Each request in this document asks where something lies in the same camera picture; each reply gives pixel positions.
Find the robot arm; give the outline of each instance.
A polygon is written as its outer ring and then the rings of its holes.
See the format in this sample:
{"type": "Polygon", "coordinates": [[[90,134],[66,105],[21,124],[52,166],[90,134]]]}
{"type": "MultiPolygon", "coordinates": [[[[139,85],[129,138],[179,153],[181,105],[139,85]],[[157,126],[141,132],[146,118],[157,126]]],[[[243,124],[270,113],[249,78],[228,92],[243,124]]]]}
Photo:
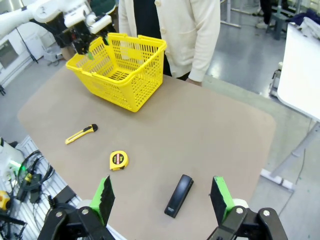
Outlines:
{"type": "Polygon", "coordinates": [[[16,27],[30,21],[47,24],[61,17],[79,54],[88,52],[90,42],[113,32],[112,19],[105,15],[98,20],[86,0],[38,0],[19,10],[0,15],[0,39],[16,27]]]}

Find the white table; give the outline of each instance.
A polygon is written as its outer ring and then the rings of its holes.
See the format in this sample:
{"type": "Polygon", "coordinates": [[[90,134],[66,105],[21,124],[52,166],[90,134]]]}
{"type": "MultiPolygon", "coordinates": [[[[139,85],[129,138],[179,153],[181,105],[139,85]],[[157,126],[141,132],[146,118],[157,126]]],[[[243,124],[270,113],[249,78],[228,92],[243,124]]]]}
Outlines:
{"type": "Polygon", "coordinates": [[[279,174],[294,163],[320,133],[320,41],[303,36],[292,24],[288,25],[277,94],[283,104],[316,121],[305,138],[273,172],[261,171],[263,177],[293,191],[295,185],[279,174]]]}

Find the mesh grate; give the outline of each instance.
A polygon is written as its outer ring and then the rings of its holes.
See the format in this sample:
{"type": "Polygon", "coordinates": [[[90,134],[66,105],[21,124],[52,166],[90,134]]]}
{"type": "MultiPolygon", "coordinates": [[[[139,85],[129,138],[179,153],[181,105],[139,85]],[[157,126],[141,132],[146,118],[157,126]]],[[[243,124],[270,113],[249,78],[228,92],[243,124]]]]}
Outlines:
{"type": "Polygon", "coordinates": [[[162,84],[166,43],[116,33],[109,34],[108,40],[110,46],[102,38],[91,44],[93,60],[76,54],[67,67],[91,93],[136,112],[162,84]]]}
{"type": "MultiPolygon", "coordinates": [[[[25,156],[28,156],[34,151],[38,150],[37,146],[29,136],[27,136],[24,141],[18,145],[17,148],[20,149],[25,156]]],[[[39,162],[38,172],[44,175],[48,169],[48,166],[48,161],[43,158],[39,162]]],[[[41,201],[39,202],[39,204],[33,205],[29,202],[30,193],[27,194],[26,200],[23,203],[16,199],[13,201],[13,208],[10,216],[27,223],[27,226],[25,227],[22,235],[23,240],[36,240],[38,238],[40,229],[44,224],[46,214],[50,207],[47,200],[47,195],[51,195],[52,198],[54,198],[65,186],[67,186],[66,182],[59,176],[57,172],[55,172],[50,179],[43,183],[42,192],[44,194],[41,195],[41,201]]],[[[11,192],[10,182],[3,177],[0,180],[0,188],[4,191],[11,192]]],[[[18,190],[19,188],[18,186],[16,186],[14,188],[15,196],[17,195],[18,190]]],[[[69,202],[69,204],[76,207],[80,201],[81,198],[79,196],[75,196],[69,202]]],[[[15,224],[12,224],[11,226],[12,233],[20,232],[21,226],[15,224]]],[[[111,226],[107,225],[107,228],[116,240],[126,240],[111,226]]]]}

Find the table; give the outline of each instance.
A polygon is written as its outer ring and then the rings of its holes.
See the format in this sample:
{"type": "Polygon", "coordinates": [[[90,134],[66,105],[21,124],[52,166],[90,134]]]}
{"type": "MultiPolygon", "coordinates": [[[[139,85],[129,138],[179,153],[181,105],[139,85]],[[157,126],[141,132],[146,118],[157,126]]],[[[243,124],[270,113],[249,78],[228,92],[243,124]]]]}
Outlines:
{"type": "Polygon", "coordinates": [[[110,175],[109,224],[128,240],[207,239],[217,226],[208,196],[214,175],[234,198],[249,201],[275,131],[265,112],[172,77],[137,112],[91,94],[61,69],[22,107],[18,118],[60,176],[91,199],[110,175]],[[99,129],[65,145],[89,124],[99,129]],[[112,151],[129,165],[109,170],[112,151]],[[194,184],[176,218],[164,214],[182,174],[194,184]]]}
{"type": "Polygon", "coordinates": [[[261,175],[294,191],[295,184],[279,174],[291,166],[309,143],[320,133],[320,42],[302,35],[292,24],[288,25],[283,67],[277,89],[278,99],[286,106],[310,117],[316,124],[299,145],[273,171],[262,170],[261,175]]]}

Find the sleeve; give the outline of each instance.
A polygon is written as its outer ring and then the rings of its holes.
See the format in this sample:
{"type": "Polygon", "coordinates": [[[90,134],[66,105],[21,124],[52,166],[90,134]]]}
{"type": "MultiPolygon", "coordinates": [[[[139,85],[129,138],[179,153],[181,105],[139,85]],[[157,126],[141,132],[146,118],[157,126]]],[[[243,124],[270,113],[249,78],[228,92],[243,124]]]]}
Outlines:
{"type": "Polygon", "coordinates": [[[190,0],[197,29],[189,78],[202,82],[209,68],[220,31],[220,0],[190,0]]]}
{"type": "Polygon", "coordinates": [[[128,34],[129,36],[132,36],[130,27],[129,27],[125,0],[119,1],[118,14],[119,14],[119,32],[122,34],[128,34]]]}

